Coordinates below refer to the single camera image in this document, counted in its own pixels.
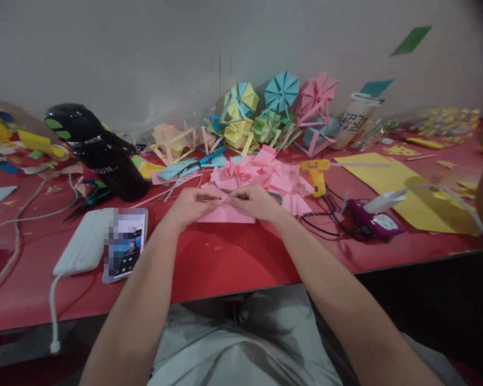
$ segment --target glue gun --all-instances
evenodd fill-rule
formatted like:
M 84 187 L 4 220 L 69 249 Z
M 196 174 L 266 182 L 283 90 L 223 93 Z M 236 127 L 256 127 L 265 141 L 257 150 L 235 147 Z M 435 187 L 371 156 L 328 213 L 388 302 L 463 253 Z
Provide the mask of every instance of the glue gun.
M 301 170 L 310 172 L 315 186 L 313 197 L 322 197 L 326 194 L 326 186 L 324 184 L 324 172 L 329 169 L 329 160 L 309 160 L 299 164 Z

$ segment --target black thermos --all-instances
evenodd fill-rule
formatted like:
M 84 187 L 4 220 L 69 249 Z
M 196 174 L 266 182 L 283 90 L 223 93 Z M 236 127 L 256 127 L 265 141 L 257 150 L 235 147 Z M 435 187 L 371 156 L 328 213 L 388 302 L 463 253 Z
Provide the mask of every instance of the black thermos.
M 76 103 L 63 103 L 47 110 L 45 123 L 73 151 L 75 157 L 95 173 L 124 201 L 136 201 L 150 184 L 126 154 L 135 146 L 104 129 L 95 114 Z

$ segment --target thermos lid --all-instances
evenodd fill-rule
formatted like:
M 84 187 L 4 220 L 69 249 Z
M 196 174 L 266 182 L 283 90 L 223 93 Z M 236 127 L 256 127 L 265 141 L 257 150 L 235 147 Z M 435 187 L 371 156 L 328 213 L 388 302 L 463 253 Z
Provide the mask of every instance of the thermos lid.
M 45 123 L 65 142 L 83 142 L 105 133 L 101 121 L 84 105 L 63 103 L 50 107 Z

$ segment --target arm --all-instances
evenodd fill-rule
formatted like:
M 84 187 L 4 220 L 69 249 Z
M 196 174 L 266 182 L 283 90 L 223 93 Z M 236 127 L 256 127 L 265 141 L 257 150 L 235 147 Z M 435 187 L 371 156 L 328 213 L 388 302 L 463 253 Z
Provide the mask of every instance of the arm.
M 365 287 L 261 186 L 241 187 L 230 196 L 231 205 L 277 229 L 362 385 L 441 385 Z
M 183 189 L 150 236 L 100 330 L 80 385 L 147 384 L 170 306 L 179 234 L 214 209 L 218 199 L 204 189 Z

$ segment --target smartphone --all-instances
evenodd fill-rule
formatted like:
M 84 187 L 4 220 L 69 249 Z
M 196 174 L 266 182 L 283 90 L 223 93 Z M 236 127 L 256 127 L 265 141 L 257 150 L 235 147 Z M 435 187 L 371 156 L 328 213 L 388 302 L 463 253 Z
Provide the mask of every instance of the smartphone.
M 147 210 L 117 209 L 105 242 L 102 282 L 127 278 L 134 269 L 147 240 Z

